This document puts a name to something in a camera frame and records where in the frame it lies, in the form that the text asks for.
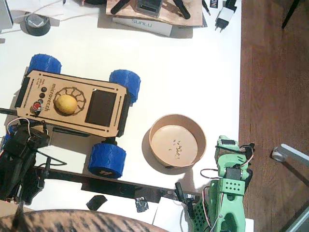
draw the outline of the paper bowl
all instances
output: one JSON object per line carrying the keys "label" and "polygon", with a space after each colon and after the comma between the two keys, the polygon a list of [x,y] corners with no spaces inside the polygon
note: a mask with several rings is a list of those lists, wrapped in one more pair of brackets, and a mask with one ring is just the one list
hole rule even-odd
{"label": "paper bowl", "polygon": [[194,165],[204,155],[206,136],[202,128],[184,115],[165,115],[150,129],[150,147],[166,168]]}

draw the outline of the black display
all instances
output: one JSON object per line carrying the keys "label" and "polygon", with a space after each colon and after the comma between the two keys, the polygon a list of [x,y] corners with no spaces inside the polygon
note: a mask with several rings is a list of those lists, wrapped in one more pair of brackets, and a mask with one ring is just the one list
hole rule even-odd
{"label": "black display", "polygon": [[115,100],[116,93],[93,89],[85,122],[109,127]]}

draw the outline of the yellow lemon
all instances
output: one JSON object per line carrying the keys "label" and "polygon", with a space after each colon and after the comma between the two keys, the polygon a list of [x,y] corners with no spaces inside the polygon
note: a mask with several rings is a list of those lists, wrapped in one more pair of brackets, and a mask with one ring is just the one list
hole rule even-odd
{"label": "yellow lemon", "polygon": [[61,95],[55,102],[57,109],[67,115],[71,115],[77,108],[77,101],[70,95]]}

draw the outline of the striped fur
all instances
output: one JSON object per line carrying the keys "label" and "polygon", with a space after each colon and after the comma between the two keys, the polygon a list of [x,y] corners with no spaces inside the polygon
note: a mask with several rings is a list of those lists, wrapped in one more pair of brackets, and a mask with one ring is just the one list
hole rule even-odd
{"label": "striped fur", "polygon": [[165,232],[123,216],[86,210],[43,210],[0,218],[1,232]]}

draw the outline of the green perforated part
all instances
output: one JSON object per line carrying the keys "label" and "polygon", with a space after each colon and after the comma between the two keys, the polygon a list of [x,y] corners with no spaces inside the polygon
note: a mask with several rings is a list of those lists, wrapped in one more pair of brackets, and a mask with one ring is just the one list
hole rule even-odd
{"label": "green perforated part", "polygon": [[233,193],[243,196],[245,194],[245,182],[241,180],[231,180],[222,178],[218,182],[220,192]]}
{"label": "green perforated part", "polygon": [[208,226],[205,215],[204,215],[202,202],[203,200],[200,199],[199,202],[193,207],[195,217],[191,221],[193,223],[194,232],[204,232],[206,227]]}

